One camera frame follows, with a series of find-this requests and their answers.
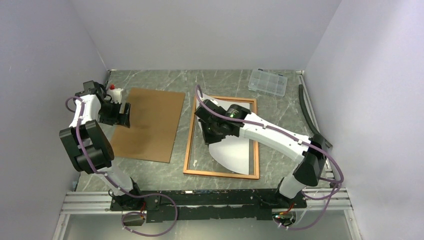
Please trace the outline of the sunset landscape photo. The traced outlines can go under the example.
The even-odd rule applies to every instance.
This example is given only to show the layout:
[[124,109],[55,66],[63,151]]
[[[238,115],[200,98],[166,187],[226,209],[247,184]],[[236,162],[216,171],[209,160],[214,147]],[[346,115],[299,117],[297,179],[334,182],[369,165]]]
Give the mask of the sunset landscape photo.
[[251,159],[251,141],[232,135],[221,142],[208,145],[211,157],[228,171],[249,175]]

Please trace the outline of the brown backing board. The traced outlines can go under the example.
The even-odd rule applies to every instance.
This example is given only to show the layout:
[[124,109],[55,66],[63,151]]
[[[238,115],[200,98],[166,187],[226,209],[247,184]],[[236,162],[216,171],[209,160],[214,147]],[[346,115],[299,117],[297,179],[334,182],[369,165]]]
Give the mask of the brown backing board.
[[115,156],[169,163],[178,130],[185,93],[132,88],[130,127],[117,126],[111,138]]

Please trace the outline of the wooden picture frame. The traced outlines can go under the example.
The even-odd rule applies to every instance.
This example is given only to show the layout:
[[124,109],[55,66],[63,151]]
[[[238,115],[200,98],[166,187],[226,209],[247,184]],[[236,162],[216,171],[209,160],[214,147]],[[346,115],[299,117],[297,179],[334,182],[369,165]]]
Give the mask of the wooden picture frame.
[[188,140],[183,164],[185,175],[258,180],[260,178],[259,143],[227,136],[206,145],[201,124],[195,116],[200,104],[193,101]]

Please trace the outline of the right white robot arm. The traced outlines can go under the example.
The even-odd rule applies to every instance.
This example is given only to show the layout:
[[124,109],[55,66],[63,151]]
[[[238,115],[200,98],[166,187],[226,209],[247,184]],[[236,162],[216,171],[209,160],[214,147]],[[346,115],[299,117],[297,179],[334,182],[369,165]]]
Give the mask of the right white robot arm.
[[232,104],[224,109],[212,99],[200,102],[194,114],[206,145],[219,143],[227,136],[244,138],[277,150],[296,163],[275,193],[275,202],[280,207],[288,207],[305,187],[317,186],[326,161],[322,136],[287,131],[243,106]]

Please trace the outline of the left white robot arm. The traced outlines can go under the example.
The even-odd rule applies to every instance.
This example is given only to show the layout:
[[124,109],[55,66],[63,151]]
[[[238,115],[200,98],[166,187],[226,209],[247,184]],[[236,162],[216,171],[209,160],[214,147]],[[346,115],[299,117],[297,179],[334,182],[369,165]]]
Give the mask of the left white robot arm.
[[96,81],[83,83],[83,90],[69,97],[74,116],[69,127],[60,130],[59,138],[77,172],[94,175],[106,183],[114,197],[123,197],[130,210],[143,204],[143,195],[135,181],[115,163],[111,143],[101,124],[129,128],[131,104],[122,102],[124,89]]

